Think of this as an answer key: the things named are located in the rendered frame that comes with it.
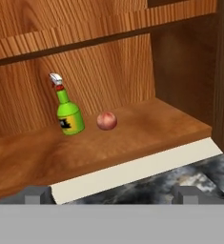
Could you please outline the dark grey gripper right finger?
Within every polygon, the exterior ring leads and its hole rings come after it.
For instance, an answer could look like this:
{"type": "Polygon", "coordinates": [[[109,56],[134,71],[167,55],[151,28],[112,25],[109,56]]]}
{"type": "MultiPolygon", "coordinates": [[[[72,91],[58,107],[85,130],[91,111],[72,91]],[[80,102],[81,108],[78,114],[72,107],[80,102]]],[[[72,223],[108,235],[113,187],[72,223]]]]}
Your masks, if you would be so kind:
{"type": "Polygon", "coordinates": [[[173,204],[181,205],[223,205],[224,199],[207,196],[195,186],[174,186],[172,188],[173,204]]]}

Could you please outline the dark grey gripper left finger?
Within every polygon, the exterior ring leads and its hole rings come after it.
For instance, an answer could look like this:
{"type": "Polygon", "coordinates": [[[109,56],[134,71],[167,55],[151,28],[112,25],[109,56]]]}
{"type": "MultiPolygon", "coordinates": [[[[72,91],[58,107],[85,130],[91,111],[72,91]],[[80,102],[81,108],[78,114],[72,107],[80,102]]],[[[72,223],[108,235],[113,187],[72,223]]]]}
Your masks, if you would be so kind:
{"type": "Polygon", "coordinates": [[[24,190],[0,199],[0,204],[54,204],[50,186],[28,186],[24,190]]]}

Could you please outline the pink peach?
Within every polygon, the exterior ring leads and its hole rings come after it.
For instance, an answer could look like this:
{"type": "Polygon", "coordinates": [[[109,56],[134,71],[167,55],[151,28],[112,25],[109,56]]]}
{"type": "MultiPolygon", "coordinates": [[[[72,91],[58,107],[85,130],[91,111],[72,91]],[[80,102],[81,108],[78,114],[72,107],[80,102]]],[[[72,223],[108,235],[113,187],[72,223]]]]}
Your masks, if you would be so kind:
{"type": "Polygon", "coordinates": [[[117,118],[112,112],[101,112],[96,119],[97,127],[103,131],[109,131],[116,127],[117,118]]]}

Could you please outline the wooden cabinet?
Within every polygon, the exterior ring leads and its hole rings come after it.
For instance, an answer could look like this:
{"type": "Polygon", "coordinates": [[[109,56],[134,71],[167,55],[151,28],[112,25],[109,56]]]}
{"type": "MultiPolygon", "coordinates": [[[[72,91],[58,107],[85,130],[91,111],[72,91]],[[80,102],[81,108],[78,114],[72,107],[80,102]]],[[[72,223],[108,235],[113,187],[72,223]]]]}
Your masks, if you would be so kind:
{"type": "Polygon", "coordinates": [[[212,133],[217,0],[0,0],[0,199],[212,133]],[[85,129],[62,132],[49,74],[85,129]],[[117,118],[103,131],[101,112],[117,118]]]}

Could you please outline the green spray bottle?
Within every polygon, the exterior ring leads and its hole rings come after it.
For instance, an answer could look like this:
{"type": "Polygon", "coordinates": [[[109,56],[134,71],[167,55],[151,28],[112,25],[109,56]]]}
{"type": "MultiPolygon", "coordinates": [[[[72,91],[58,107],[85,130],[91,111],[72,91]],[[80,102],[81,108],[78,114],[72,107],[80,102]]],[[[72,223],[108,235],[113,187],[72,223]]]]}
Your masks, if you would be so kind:
{"type": "Polygon", "coordinates": [[[85,129],[85,123],[79,107],[72,103],[68,93],[63,86],[62,77],[58,73],[49,74],[52,85],[55,87],[59,100],[57,118],[63,134],[73,135],[85,129]]]}

